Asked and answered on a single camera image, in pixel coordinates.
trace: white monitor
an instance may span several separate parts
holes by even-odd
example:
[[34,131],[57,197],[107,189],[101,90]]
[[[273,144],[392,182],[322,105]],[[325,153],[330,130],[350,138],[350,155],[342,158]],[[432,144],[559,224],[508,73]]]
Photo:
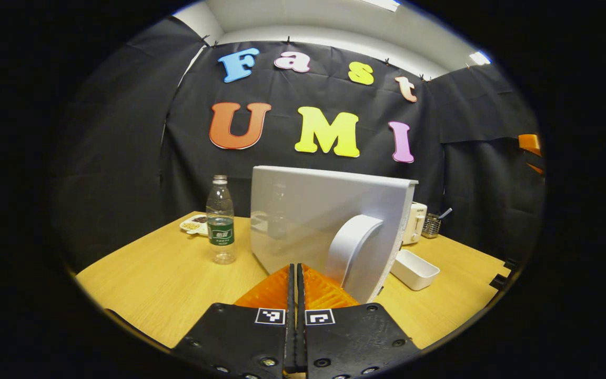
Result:
[[415,180],[255,166],[251,247],[269,274],[304,263],[372,302],[401,247]]

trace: white toaster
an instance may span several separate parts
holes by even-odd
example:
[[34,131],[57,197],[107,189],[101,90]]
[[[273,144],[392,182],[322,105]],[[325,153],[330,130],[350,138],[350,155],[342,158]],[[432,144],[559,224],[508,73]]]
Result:
[[411,204],[411,214],[408,217],[406,224],[406,232],[403,234],[403,244],[410,245],[420,240],[422,227],[425,224],[425,216],[427,214],[427,206],[413,202]]

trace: pink letter i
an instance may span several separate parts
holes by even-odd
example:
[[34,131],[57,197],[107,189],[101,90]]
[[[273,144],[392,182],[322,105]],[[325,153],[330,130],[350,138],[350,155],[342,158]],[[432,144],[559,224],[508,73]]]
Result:
[[394,132],[395,151],[392,154],[392,158],[397,162],[412,163],[416,159],[411,155],[411,147],[408,145],[407,134],[411,127],[401,122],[389,122],[388,124],[392,132]]

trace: metal utensil holder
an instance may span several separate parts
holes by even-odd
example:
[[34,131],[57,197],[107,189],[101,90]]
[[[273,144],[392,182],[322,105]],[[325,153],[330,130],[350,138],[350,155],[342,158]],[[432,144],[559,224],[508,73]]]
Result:
[[428,213],[425,217],[425,223],[422,227],[422,235],[427,238],[436,238],[438,230],[441,227],[441,221],[438,214]]

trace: black backdrop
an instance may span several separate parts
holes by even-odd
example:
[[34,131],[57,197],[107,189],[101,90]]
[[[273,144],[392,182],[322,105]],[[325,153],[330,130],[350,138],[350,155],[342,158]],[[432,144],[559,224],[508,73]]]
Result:
[[[454,208],[442,234],[500,259],[520,258],[533,245],[543,180],[524,164],[517,136],[536,133],[536,121],[493,65],[424,82],[394,65],[330,46],[250,42],[207,48],[184,75],[200,46],[195,32],[169,17],[116,51],[69,104],[68,132],[58,145],[51,184],[53,222],[69,245],[75,271],[202,211],[216,173],[229,177],[236,215],[249,216],[255,165],[416,179],[414,201],[431,212]],[[252,74],[224,83],[226,70],[218,59],[251,47],[260,50]],[[310,71],[274,67],[284,51],[308,55]],[[375,82],[352,82],[350,62],[369,64]],[[415,85],[416,103],[401,95],[397,76]],[[248,104],[272,106],[257,144],[221,149],[211,142],[211,107],[222,102],[241,106],[231,125],[236,136],[248,127]],[[340,112],[357,115],[360,156],[295,151],[300,106],[320,108],[328,122]],[[388,122],[410,126],[413,163],[392,159]]]
[[[260,54],[252,74],[224,83],[226,70],[217,60],[224,55],[255,47]],[[310,58],[310,71],[294,72],[272,64],[284,51],[299,51]],[[350,62],[373,68],[375,82],[369,86],[352,82]],[[406,76],[416,84],[416,103],[404,99],[394,80]],[[163,140],[163,199],[168,219],[205,208],[215,173],[228,175],[236,215],[249,217],[252,168],[256,165],[293,166],[419,180],[415,199],[438,208],[443,193],[443,148],[438,143],[438,125],[433,101],[426,86],[413,74],[366,55],[330,46],[306,43],[249,42],[210,48],[185,75],[171,105]],[[209,139],[209,126],[216,103],[240,104],[231,132],[244,134],[249,103],[268,103],[260,140],[246,149],[221,149]],[[356,125],[357,158],[295,151],[301,137],[301,106],[320,108],[332,122],[341,112],[359,117]],[[408,132],[413,163],[392,159],[394,134],[388,122],[403,122]]]
[[113,52],[67,105],[50,165],[50,217],[75,271],[166,223],[159,195],[163,124],[202,45],[168,17]]

